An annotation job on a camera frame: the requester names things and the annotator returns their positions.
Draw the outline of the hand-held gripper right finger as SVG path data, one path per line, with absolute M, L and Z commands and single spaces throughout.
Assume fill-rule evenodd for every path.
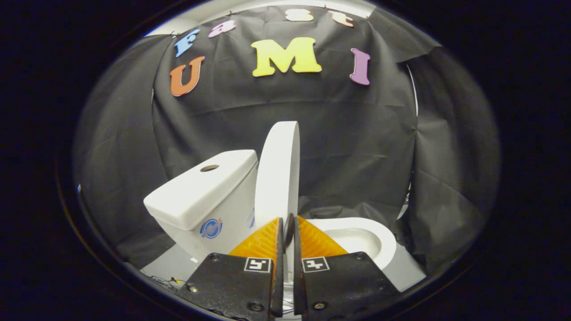
M 390 309 L 400 291 L 365 251 L 347 251 L 308 220 L 294 220 L 294 313 L 358 321 Z

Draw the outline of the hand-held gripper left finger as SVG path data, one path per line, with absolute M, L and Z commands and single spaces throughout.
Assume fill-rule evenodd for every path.
M 275 218 L 230 254 L 208 254 L 178 295 L 226 320 L 273 321 L 283 315 L 283 256 L 283 219 Z

